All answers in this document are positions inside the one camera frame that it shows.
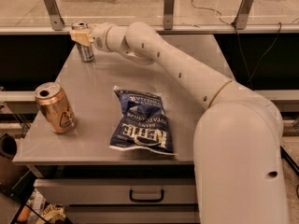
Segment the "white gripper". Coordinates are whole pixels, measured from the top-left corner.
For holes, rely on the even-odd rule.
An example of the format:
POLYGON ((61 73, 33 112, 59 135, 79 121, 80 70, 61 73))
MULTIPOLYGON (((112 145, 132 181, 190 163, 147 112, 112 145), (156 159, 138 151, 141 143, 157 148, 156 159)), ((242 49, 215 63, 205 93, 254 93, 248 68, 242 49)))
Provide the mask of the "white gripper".
POLYGON ((71 39, 80 45, 94 46, 105 52, 126 53, 129 46, 125 39, 127 28, 113 23, 94 24, 90 29, 77 29, 69 32, 71 39))

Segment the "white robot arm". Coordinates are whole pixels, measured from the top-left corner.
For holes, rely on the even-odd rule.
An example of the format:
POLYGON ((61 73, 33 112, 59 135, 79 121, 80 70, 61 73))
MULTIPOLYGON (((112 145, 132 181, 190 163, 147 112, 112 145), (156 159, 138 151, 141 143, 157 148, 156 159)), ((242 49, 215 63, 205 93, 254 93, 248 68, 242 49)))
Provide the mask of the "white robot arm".
POLYGON ((283 120, 259 93, 164 41, 149 25, 94 24, 71 38, 136 63, 158 63, 199 103, 193 162, 201 224, 289 224, 283 120))

